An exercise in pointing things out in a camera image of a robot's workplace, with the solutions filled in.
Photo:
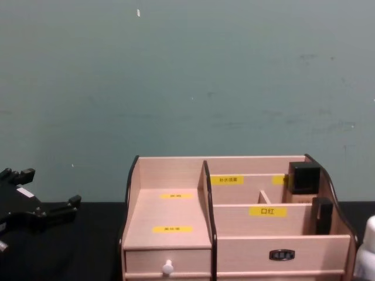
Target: green wall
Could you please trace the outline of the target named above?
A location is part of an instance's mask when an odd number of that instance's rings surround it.
[[[310,153],[340,200],[375,200],[374,11],[1,0],[0,167],[34,167],[45,201],[120,201],[136,154]]]

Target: drawer handle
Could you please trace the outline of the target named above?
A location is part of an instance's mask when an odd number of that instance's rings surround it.
[[[174,268],[173,268],[173,265],[172,265],[172,261],[170,259],[168,259],[165,264],[163,265],[163,273],[166,274],[166,275],[170,275]]]

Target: wooden desk organizer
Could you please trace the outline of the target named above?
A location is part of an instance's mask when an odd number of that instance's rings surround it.
[[[329,175],[321,169],[318,197],[333,202],[330,233],[311,235],[312,204],[282,203],[290,162],[315,160],[137,156],[120,239],[123,280],[350,281],[357,239]],[[271,259],[280,249],[291,259]]]

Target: black surface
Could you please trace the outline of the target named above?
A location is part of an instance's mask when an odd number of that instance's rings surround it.
[[[366,221],[375,214],[375,202],[340,205],[362,242]],[[124,211],[124,203],[82,203],[73,224],[37,236],[7,234],[12,250],[1,261],[0,280],[115,280],[112,274]]]

